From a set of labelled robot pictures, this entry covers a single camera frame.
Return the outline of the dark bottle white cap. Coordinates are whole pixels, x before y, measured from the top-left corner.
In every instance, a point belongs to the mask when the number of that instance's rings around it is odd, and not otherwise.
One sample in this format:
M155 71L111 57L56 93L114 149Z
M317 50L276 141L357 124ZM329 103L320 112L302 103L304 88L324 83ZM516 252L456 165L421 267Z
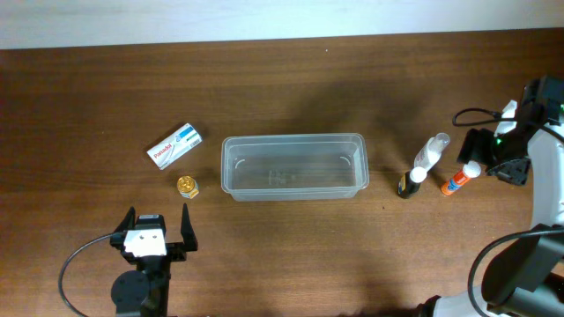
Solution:
M420 188L420 184L427 177L427 170L421 166L414 167L411 171L406 172L397 185L397 194L408 199L414 195Z

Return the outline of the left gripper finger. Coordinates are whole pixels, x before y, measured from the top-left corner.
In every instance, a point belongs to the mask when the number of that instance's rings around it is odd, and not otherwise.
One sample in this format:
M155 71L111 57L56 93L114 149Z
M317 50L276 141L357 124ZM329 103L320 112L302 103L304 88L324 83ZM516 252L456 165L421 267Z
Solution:
M128 230L131 230L135 225L135 220L136 220L136 211L133 207L130 207L123 220L115 228L114 233L127 232Z
M189 209L185 203L182 206L181 235L186 252L196 252L198 250L197 237L190 222Z

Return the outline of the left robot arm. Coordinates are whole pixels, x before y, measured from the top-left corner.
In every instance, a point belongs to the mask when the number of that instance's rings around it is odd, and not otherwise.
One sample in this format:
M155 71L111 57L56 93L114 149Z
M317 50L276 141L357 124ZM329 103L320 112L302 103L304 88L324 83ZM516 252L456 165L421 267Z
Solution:
M110 246L135 268L113 283L111 299L117 316L166 316L171 264L185 262L187 253L198 250L197 237L187 205L182 206L182 241L166 241L162 215L137 216L130 208L110 237Z

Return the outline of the white Calamine lotion bottle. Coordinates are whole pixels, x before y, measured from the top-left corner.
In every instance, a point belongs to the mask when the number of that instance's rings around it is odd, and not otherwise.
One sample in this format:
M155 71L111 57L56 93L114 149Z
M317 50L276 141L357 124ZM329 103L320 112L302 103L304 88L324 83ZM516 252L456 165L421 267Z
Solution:
M431 137L416 155L413 166L422 167L428 172L440 160L449 142L450 137L446 133L441 132Z

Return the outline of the orange tube white cap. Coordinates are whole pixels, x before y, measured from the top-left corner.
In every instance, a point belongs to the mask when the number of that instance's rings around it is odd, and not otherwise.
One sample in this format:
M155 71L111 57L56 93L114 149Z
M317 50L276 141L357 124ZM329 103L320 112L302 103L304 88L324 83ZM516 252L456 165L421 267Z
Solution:
M446 181L442 187L441 192L444 195L452 195L464 184L472 179L479 177L481 174L481 166L475 161L469 161L464 164L462 169L458 171L453 177Z

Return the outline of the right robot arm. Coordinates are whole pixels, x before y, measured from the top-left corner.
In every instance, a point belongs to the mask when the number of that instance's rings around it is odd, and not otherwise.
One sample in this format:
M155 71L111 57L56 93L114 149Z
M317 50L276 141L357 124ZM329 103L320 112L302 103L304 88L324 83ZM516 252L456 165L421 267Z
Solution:
M465 292L434 296L415 313L442 316L563 317L563 82L530 81L520 102L491 112L496 130L468 122L457 157L486 174L522 186L533 179L531 227L484 247L471 265Z

